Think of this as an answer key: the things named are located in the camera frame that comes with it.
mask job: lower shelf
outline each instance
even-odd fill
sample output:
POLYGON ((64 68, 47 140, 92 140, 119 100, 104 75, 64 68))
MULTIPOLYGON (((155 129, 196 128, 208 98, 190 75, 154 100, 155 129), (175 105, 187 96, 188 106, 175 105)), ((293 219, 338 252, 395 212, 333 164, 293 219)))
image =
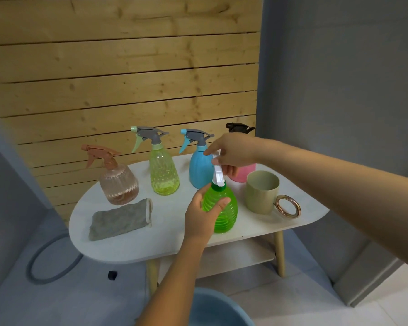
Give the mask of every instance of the lower shelf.
MULTIPOLYGON (((164 278, 166 272, 168 272, 174 258, 175 255, 170 255, 160 259, 159 283, 164 278)), ((269 246, 269 243, 260 237, 207 247, 201 258, 197 278, 204 278, 272 261, 274 258, 275 252, 269 246)))

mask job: table top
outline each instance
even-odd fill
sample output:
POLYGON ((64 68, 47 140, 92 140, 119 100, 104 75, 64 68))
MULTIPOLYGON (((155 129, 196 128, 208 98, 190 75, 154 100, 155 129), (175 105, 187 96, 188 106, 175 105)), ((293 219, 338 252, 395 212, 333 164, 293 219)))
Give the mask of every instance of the table top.
MULTIPOLYGON (((153 191, 148 161, 129 165, 139 180, 140 186, 139 195, 129 203, 151 198, 153 201, 152 226, 113 238, 89 241, 92 215, 100 210, 121 207, 110 204, 104 196, 100 184, 94 184, 79 200, 71 214, 70 238, 77 250, 89 258, 104 263, 134 263, 177 253, 184 236, 185 211, 197 190, 189 181, 190 157, 191 154, 173 158, 180 177, 180 186, 170 196, 159 196, 153 191)), ((230 231, 213 234, 207 246, 220 245, 306 225, 317 221, 328 213, 328 208, 277 172, 263 165, 257 165, 257 170, 268 170, 278 175, 280 178, 279 194, 294 198, 301 206, 301 216, 298 219, 288 219, 281 215, 276 208, 269 215, 251 212, 245 206, 245 183, 231 181, 226 176, 226 184, 232 189, 238 200, 237 220, 230 231)), ((280 203, 288 212, 294 212, 294 207, 289 202, 281 201, 280 203)))

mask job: oval white table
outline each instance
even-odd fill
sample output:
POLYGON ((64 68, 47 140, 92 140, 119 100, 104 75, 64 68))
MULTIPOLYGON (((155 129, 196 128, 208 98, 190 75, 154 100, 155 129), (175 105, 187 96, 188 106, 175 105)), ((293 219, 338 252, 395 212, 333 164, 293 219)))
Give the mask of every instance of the oval white table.
MULTIPOLYGON (((184 236, 185 211, 196 188, 189 182, 189 155, 174 157, 174 163, 180 177, 178 190, 170 196, 159 196, 151 187, 148 161, 129 165, 139 180, 139 195, 130 203, 151 198, 153 211, 151 227, 134 230, 113 238, 89 241, 89 227, 92 215, 100 210, 119 208, 111 205, 101 190, 100 184, 94 184, 77 202, 70 218, 70 238, 74 246, 83 255, 105 263, 135 263, 147 261, 150 290, 153 293, 157 283, 163 279, 174 255, 179 251, 184 236)), ((273 170, 257 165, 258 170, 273 170)), ((238 200, 238 216, 234 227, 210 239, 201 260, 198 278, 210 276, 237 268, 242 268, 272 260, 277 256, 278 273, 284 276, 283 230, 306 225, 322 218, 329 210, 310 197, 292 182, 277 174, 280 178, 279 194, 294 198, 301 206, 298 219, 288 219, 276 208, 269 215, 251 212, 245 206, 245 184, 231 181, 226 177, 227 185, 238 200), (275 233, 275 252, 259 236, 275 233)))

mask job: wooden table leg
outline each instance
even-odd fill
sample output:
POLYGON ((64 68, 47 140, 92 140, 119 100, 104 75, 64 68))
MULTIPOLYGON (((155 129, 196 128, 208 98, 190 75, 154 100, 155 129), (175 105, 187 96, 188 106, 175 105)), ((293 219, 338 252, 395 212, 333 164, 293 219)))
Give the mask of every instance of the wooden table leg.
POLYGON ((277 257, 278 275, 281 278, 285 277, 285 261, 284 261, 284 237, 283 231, 274 233, 275 236, 275 256, 277 257))
POLYGON ((157 290, 159 280, 159 259, 149 259, 147 261, 147 279, 150 288, 150 296, 153 296, 157 290))

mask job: green spray bottle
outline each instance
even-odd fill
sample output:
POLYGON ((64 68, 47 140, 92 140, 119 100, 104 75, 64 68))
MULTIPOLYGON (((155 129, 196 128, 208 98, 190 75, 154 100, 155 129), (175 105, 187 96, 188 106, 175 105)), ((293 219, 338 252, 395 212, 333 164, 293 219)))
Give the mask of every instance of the green spray bottle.
MULTIPOLYGON (((218 156, 219 153, 212 154, 213 158, 218 156)), ((204 194, 202 202, 203 211, 208 212, 220 199, 225 197, 229 197, 231 201, 216 219, 216 223, 214 224, 214 231, 216 233, 224 233, 231 230, 237 219, 238 207, 233 191, 225 184, 221 166, 215 165, 211 187, 204 194)))
POLYGON ((150 177, 151 186, 157 194, 168 196, 177 191, 180 185, 177 170, 171 155, 163 147, 160 137, 169 134, 153 127, 130 127, 130 130, 136 132, 136 144, 132 153, 147 138, 151 139, 152 150, 150 153, 150 177))

